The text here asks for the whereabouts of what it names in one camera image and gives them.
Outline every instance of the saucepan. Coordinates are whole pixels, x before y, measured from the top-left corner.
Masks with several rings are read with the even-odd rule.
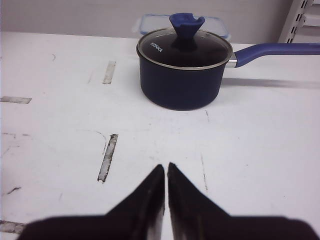
[[[173,28],[144,35],[137,43],[140,85],[155,104],[193,110],[218,95],[225,67],[241,67],[265,55],[320,55],[320,43],[263,43],[233,52],[220,36],[199,29],[204,17],[175,13]]]

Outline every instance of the white table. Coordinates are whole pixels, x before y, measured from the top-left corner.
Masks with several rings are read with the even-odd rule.
[[[136,44],[1,34],[1,96],[32,98],[1,103],[1,219],[105,214],[156,164],[174,162],[229,214],[301,219],[320,235],[320,56],[227,68],[213,103],[173,111],[142,93]],[[109,61],[112,82],[102,84]],[[111,134],[118,139],[102,183]],[[168,205],[162,238],[172,239]]]

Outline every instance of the pot lid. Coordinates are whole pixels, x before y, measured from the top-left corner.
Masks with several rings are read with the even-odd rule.
[[[192,13],[169,17],[173,28],[163,28],[144,35],[137,52],[149,61],[172,69],[202,70],[225,64],[233,52],[230,43],[220,36],[198,30],[205,22]]]

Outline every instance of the lid knob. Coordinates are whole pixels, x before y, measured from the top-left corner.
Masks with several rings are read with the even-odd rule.
[[[175,13],[169,20],[178,37],[182,39],[192,39],[205,22],[203,16],[195,19],[192,13]]]

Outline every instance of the container lid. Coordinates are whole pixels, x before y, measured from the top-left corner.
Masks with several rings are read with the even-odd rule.
[[[139,31],[142,35],[152,32],[157,29],[171,28],[169,22],[170,15],[159,15],[159,14],[145,14],[141,18]],[[217,34],[218,36],[230,40],[231,35],[228,32],[224,22],[218,17],[205,16],[205,22],[201,29],[208,32]]]
[[[176,13],[170,21],[174,28],[152,31],[139,40],[139,54],[163,67],[182,70],[210,69],[231,57],[232,47],[225,39],[198,30],[204,19],[194,19],[191,13]]]

